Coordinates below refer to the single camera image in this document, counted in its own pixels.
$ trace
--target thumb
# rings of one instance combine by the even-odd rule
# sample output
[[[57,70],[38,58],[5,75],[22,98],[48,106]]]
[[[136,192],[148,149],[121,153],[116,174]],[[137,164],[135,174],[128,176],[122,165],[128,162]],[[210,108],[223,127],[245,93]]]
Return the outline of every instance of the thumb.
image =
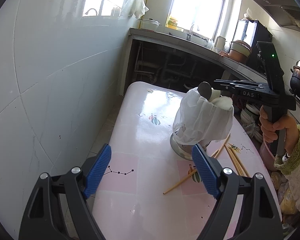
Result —
[[[277,122],[275,122],[273,124],[273,128],[276,130],[282,130],[284,128],[291,128],[294,125],[294,123],[291,119],[292,119],[292,117],[285,114]]]

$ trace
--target kitchen counter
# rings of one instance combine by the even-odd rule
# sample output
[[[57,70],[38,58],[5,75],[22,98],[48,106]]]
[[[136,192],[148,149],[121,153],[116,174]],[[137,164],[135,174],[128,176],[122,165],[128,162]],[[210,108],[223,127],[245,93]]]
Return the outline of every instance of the kitchen counter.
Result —
[[[257,71],[241,63],[238,63],[234,60],[231,60],[227,57],[221,57],[218,53],[210,49],[207,49],[199,44],[181,39],[179,37],[168,35],[165,33],[158,33],[158,32],[153,32],[144,29],[130,28],[128,32],[127,44],[122,58],[123,62],[121,65],[123,67],[120,68],[120,73],[119,73],[118,89],[120,95],[124,94],[124,86],[126,81],[128,61],[129,61],[130,50],[131,50],[131,45],[133,40],[152,42],[152,43],[164,45],[170,48],[178,49],[186,53],[195,55],[197,57],[203,58],[205,60],[208,60],[212,63],[221,66],[224,70],[226,70],[230,74],[233,74],[240,80],[249,80],[249,81],[265,82],[265,83],[267,82],[266,78],[262,74],[258,73]],[[297,106],[298,107],[296,111],[290,111],[290,113],[300,123],[300,104],[297,103]]]

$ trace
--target silver screw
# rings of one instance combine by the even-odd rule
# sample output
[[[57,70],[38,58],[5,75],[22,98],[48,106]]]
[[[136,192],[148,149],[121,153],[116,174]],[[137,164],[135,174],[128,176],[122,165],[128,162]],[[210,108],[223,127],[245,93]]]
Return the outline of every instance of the silver screw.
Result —
[[[229,169],[229,168],[224,168],[223,169],[223,172],[225,173],[225,174],[231,174],[232,173],[232,170],[231,169]]]
[[[256,173],[256,178],[257,179],[263,179],[263,175],[261,173]]]
[[[41,173],[40,175],[40,179],[46,179],[48,177],[48,174],[47,173]]]
[[[80,170],[79,167],[74,167],[74,168],[71,169],[71,172],[72,172],[73,174],[77,174],[77,173],[79,173],[80,171],[81,171],[81,170]]]

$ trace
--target green fuzzy cuff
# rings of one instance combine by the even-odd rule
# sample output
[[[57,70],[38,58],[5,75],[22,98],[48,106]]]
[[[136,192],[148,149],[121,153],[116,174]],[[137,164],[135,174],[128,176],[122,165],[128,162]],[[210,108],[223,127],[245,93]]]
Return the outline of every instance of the green fuzzy cuff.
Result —
[[[284,175],[290,175],[291,172],[300,164],[300,137],[295,148],[292,151],[291,157],[284,163],[282,156],[276,156],[274,160],[274,167],[280,170]]]

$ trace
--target pile of chopsticks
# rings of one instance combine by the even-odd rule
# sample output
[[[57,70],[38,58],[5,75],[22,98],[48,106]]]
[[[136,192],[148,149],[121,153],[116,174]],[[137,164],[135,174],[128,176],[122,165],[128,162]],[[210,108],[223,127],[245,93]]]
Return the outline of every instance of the pile of chopsticks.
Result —
[[[237,174],[240,176],[244,176],[244,177],[249,177],[250,175],[247,171],[247,169],[245,168],[245,166],[242,164],[241,160],[239,159],[239,157],[237,156],[237,154],[235,153],[234,149],[231,147],[231,145],[229,144],[228,146],[226,146],[226,143],[228,141],[230,137],[230,134],[228,134],[227,138],[225,139],[225,141],[223,142],[222,146],[220,147],[220,149],[216,150],[211,157],[212,158],[217,158],[219,156],[219,154],[221,153],[221,150],[223,149],[223,147],[226,149],[226,151],[228,152],[228,155],[233,163],[233,165],[235,166],[235,169],[237,170]],[[180,180],[177,184],[175,184],[173,187],[169,188],[166,192],[164,192],[163,194],[167,194],[168,192],[172,191],[173,189],[175,189],[176,187],[178,187],[180,184],[182,184],[183,182],[185,182],[187,179],[189,179],[193,174],[196,173],[196,169],[194,169],[191,173],[189,173],[186,177],[184,177],[182,180]]]

